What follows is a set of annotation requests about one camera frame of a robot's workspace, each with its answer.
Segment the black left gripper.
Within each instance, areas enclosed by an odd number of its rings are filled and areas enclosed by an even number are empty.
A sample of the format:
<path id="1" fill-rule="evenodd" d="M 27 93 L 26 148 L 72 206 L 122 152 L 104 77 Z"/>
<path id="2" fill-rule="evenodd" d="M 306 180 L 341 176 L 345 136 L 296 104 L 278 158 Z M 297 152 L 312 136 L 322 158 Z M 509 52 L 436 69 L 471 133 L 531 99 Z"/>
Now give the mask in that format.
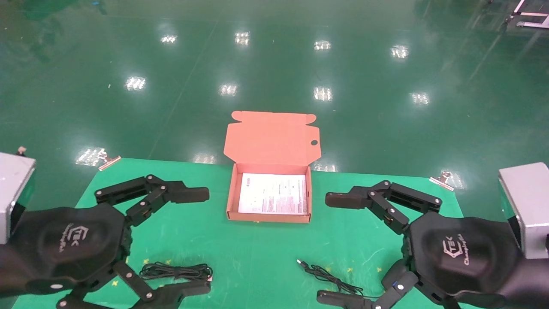
<path id="1" fill-rule="evenodd" d="M 124 262 L 131 243 L 125 216 L 110 205 L 26 211 L 1 246 L 1 297 L 73 290 L 57 302 L 58 309 L 107 309 L 84 298 L 115 273 L 139 297 L 132 309 L 178 309 L 186 297 L 211 291 L 207 280 L 153 290 Z"/>

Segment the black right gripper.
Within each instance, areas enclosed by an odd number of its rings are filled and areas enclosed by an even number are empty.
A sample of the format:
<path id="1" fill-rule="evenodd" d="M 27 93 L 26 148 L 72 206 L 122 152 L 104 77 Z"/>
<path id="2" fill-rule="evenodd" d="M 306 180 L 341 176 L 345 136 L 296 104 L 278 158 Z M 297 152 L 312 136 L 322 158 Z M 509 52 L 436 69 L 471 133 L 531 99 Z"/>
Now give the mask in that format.
<path id="1" fill-rule="evenodd" d="M 404 265 L 430 299 L 502 299 L 524 259 L 508 223 L 430 212 L 404 232 Z"/>

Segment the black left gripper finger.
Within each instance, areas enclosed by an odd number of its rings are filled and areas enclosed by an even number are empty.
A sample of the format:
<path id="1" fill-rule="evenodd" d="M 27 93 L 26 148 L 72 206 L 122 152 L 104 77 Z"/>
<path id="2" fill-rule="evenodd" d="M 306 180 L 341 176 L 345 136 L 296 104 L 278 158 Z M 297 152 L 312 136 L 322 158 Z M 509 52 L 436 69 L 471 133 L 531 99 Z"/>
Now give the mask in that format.
<path id="1" fill-rule="evenodd" d="M 165 181 L 149 174 L 119 184 L 101 188 L 95 192 L 98 204 L 111 206 L 140 198 L 126 211 L 126 222 L 134 227 L 141 225 L 151 215 L 169 202 L 205 202 L 210 197 L 207 187 L 189 188 L 182 181 Z"/>

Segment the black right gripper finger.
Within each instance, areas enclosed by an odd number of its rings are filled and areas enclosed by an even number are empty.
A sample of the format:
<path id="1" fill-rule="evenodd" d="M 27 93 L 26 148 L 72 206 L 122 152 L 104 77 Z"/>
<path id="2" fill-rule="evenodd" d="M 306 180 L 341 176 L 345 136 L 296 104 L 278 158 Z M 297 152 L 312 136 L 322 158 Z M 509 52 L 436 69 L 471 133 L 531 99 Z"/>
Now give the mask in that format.
<path id="1" fill-rule="evenodd" d="M 368 209 L 394 233 L 402 235 L 410 220 L 394 207 L 398 204 L 422 214 L 440 211 L 441 198 L 383 180 L 371 187 L 353 186 L 349 192 L 328 192 L 325 203 L 337 209 Z"/>
<path id="2" fill-rule="evenodd" d="M 417 276 L 402 276 L 398 280 L 394 280 L 385 293 L 375 301 L 358 295 L 342 294 L 327 290 L 318 291 L 317 301 L 344 309 L 392 309 L 413 288 L 417 288 L 424 296 L 445 309 L 461 308 L 455 297 L 451 297 L 442 288 L 427 281 L 425 278 Z"/>

